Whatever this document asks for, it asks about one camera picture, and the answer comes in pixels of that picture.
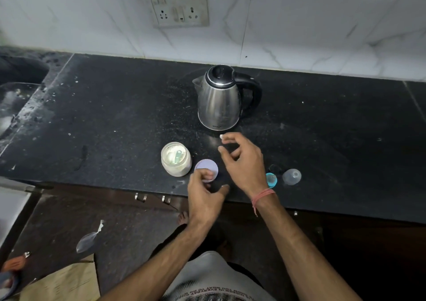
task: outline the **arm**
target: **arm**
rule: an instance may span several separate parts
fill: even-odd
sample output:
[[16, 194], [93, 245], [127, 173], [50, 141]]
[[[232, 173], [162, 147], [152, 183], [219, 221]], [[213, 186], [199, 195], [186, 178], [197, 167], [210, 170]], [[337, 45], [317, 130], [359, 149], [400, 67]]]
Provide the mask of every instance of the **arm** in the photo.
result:
[[[222, 135], [223, 144], [235, 142], [240, 146], [231, 154], [222, 146], [219, 151], [232, 180], [253, 199], [268, 188], [263, 155], [240, 133]], [[300, 300], [361, 300], [297, 226], [276, 195], [259, 199], [256, 208], [275, 240]]]
[[202, 179], [212, 179], [208, 169], [197, 169], [188, 184], [189, 222], [170, 244], [122, 282], [102, 296], [101, 301], [158, 300], [201, 245], [218, 217], [229, 186], [210, 193]]

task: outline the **kettle spout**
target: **kettle spout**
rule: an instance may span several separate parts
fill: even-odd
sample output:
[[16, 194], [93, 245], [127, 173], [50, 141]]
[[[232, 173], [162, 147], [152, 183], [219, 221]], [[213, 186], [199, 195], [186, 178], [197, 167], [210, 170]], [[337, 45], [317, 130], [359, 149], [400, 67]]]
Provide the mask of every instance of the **kettle spout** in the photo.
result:
[[200, 90], [202, 89], [202, 82], [203, 82], [203, 78], [204, 78], [204, 75], [203, 76], [200, 76], [200, 77], [198, 77], [198, 78], [195, 78], [193, 81], [192, 81], [192, 83], [194, 83], [194, 85], [195, 85], [195, 90], [197, 90], [197, 93], [199, 93], [200, 92]]

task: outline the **hand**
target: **hand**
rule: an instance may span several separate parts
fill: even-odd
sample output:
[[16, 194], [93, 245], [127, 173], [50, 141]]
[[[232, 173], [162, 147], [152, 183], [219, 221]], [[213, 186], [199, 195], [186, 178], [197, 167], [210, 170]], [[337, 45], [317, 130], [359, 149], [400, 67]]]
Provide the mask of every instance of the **hand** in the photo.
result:
[[256, 145], [241, 133], [226, 133], [221, 136], [223, 144], [238, 143], [240, 146], [231, 154], [223, 146], [218, 150], [234, 183], [253, 199], [268, 189], [263, 154]]
[[223, 201], [229, 192], [229, 185], [222, 186], [219, 191], [210, 193], [206, 188], [210, 184], [202, 180], [213, 179], [209, 169], [195, 169], [188, 184], [189, 222], [188, 226], [201, 226], [210, 230], [222, 209]]

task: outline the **purple jar lid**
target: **purple jar lid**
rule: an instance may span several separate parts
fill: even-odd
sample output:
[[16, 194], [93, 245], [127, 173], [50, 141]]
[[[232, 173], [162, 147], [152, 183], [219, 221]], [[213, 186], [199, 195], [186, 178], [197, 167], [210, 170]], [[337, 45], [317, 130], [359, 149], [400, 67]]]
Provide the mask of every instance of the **purple jar lid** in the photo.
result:
[[200, 162], [198, 162], [195, 165], [195, 169], [209, 169], [211, 171], [213, 171], [214, 175], [213, 175], [213, 179], [212, 180], [203, 180], [203, 182], [205, 183], [209, 183], [212, 182], [214, 179], [216, 179], [216, 176], [219, 172], [219, 168], [217, 167], [217, 164], [210, 159], [202, 159]]

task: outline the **red thread bracelet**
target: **red thread bracelet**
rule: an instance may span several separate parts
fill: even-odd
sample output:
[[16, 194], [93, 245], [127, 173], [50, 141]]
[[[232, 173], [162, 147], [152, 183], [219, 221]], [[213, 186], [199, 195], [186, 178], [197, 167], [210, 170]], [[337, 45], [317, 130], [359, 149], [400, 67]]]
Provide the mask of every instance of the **red thread bracelet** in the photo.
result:
[[257, 213], [256, 213], [256, 203], [260, 198], [263, 198], [264, 196], [270, 195], [271, 193], [275, 193], [274, 190], [272, 189], [265, 189], [263, 191], [261, 191], [260, 193], [258, 193], [256, 196], [254, 196], [254, 198], [251, 200], [251, 204], [253, 206], [253, 210], [254, 210], [254, 214], [257, 217]]

